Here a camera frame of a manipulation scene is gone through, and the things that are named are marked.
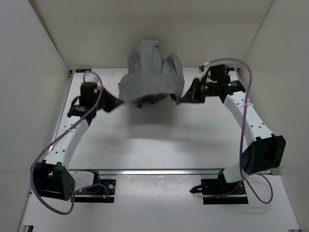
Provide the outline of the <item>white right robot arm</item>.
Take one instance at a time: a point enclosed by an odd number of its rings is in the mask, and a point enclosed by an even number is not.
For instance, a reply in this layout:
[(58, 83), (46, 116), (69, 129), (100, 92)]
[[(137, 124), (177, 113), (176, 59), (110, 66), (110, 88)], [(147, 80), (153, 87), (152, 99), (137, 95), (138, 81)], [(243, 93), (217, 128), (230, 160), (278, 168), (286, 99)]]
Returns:
[(276, 136), (261, 120), (246, 98), (240, 81), (211, 83), (195, 78), (180, 102), (204, 103), (206, 97), (220, 98), (241, 127), (242, 141), (247, 144), (246, 149), (241, 149), (239, 162), (224, 169), (224, 177), (217, 180), (219, 192), (226, 194), (233, 189), (235, 182), (280, 166), (286, 141), (283, 136)]

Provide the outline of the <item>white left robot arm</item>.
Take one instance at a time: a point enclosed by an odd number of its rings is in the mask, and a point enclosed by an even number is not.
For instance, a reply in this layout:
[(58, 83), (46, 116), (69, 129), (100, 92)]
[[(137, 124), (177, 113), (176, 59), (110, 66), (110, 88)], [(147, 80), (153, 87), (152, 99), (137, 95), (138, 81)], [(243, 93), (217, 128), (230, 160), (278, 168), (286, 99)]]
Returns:
[(101, 187), (97, 171), (83, 169), (70, 173), (73, 154), (97, 112), (110, 113), (124, 102), (96, 84), (82, 85), (67, 113), (64, 131), (45, 148), (30, 169), (31, 188), (40, 199), (71, 200), (75, 192), (87, 189), (96, 192)]

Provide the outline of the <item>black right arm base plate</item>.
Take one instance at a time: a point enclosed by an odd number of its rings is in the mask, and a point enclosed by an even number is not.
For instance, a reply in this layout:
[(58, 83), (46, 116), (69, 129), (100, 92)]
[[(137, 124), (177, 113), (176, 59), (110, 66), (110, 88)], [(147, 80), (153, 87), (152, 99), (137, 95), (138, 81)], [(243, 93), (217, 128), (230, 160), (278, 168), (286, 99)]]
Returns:
[(202, 193), (204, 205), (249, 203), (243, 182), (227, 183), (223, 171), (219, 171), (216, 178), (201, 178), (201, 184), (192, 187), (189, 192), (192, 194)]

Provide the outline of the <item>grey pleated skirt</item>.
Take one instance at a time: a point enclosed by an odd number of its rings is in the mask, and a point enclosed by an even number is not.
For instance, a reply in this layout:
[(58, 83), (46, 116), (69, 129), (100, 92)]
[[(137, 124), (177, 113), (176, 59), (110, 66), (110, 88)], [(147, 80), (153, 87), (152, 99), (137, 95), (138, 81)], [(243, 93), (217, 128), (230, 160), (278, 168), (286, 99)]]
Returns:
[(132, 49), (127, 60), (128, 72), (120, 82), (119, 99), (141, 108), (170, 96), (179, 104), (184, 88), (181, 61), (176, 54), (163, 56), (159, 41), (143, 40)]

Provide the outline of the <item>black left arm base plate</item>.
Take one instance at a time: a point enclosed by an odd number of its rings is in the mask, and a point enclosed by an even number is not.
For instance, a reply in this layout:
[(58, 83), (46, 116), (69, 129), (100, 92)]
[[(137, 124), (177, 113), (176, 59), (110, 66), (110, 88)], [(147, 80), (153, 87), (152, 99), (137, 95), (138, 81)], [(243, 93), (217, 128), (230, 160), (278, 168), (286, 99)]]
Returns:
[(75, 203), (114, 203), (116, 177), (101, 177), (99, 171), (81, 169), (71, 173)]

